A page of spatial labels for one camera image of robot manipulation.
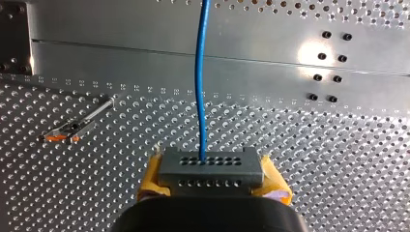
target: dark corner bracket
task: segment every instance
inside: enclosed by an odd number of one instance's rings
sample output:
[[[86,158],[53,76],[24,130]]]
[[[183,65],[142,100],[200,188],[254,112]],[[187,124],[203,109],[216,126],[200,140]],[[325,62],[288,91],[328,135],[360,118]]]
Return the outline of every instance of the dark corner bracket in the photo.
[[[0,73],[32,75],[27,4],[0,1]]]

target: black screw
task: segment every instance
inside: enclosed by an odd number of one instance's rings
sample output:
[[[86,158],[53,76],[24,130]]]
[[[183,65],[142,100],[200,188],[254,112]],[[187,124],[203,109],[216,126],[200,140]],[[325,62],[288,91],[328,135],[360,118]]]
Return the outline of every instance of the black screw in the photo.
[[[0,65],[0,71],[6,71],[9,69],[9,65],[4,63]]]
[[[23,6],[17,6],[15,9],[18,14],[24,14],[25,12],[25,9]]]
[[[31,71],[31,68],[30,68],[30,66],[21,66],[20,70],[21,70],[22,73],[28,73],[28,72]]]
[[[341,78],[341,76],[335,75],[335,77],[334,77],[334,82],[340,83],[342,79],[343,79],[343,78]]]
[[[339,55],[337,59],[338,59],[338,61],[344,63],[344,62],[347,61],[347,56],[345,56],[345,55]]]
[[[324,60],[326,59],[326,57],[328,57],[325,53],[319,53],[319,55],[317,55],[317,58],[319,58],[320,60]]]
[[[322,37],[325,38],[325,39],[329,39],[331,36],[332,36],[332,32],[330,32],[330,31],[324,31],[322,33]]]
[[[353,39],[353,36],[352,36],[352,34],[346,33],[346,34],[343,35],[343,39],[346,40],[346,41],[351,41]]]
[[[312,101],[317,101],[317,99],[318,99],[317,95],[315,95],[315,94],[310,94],[310,95],[308,96],[308,98],[309,98],[310,100],[312,100]]]
[[[313,76],[313,79],[316,80],[316,81],[321,81],[323,79],[323,77],[320,74],[316,74],[316,75]]]
[[[329,96],[329,97],[328,97],[328,101],[335,103],[335,102],[337,102],[337,97],[335,97],[335,96]]]

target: metal bracket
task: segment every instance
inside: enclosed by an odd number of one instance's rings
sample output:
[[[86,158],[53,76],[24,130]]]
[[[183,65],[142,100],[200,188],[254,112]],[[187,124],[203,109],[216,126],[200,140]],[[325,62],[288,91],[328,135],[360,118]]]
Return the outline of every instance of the metal bracket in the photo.
[[[113,105],[114,99],[110,98],[83,119],[77,120],[76,118],[70,118],[60,124],[57,128],[40,135],[39,141],[42,143],[65,141],[68,145],[78,142],[82,136],[88,134],[96,127],[96,122],[93,118]]]
[[[27,4],[0,2],[0,73],[32,75]]]
[[[160,186],[172,195],[250,195],[263,183],[263,171],[254,148],[243,152],[208,152],[199,161],[197,152],[166,148],[158,174]]]

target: blue cable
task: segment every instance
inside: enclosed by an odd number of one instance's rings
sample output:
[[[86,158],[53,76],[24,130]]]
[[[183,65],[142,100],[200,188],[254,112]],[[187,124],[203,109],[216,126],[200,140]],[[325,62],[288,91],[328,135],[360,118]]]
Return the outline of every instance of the blue cable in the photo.
[[[195,97],[196,109],[198,111],[199,121],[199,159],[204,161],[206,158],[206,124],[205,124],[205,108],[203,99],[203,80],[202,70],[204,63],[204,50],[206,41],[206,30],[208,27],[209,8],[211,0],[202,0],[201,17],[199,18],[198,37],[196,39],[195,53]]]

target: perforated metal panel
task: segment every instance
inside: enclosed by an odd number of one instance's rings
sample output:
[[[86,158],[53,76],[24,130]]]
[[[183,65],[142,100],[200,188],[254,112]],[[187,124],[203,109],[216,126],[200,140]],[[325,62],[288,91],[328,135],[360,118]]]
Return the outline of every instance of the perforated metal panel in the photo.
[[[214,1],[208,149],[271,155],[312,231],[409,231],[408,4]],[[199,8],[193,0],[31,2],[39,75],[0,81],[4,231],[109,231],[135,203],[156,145],[198,149]],[[318,61],[319,52],[329,59]],[[104,95],[115,107],[84,140],[36,141]]]

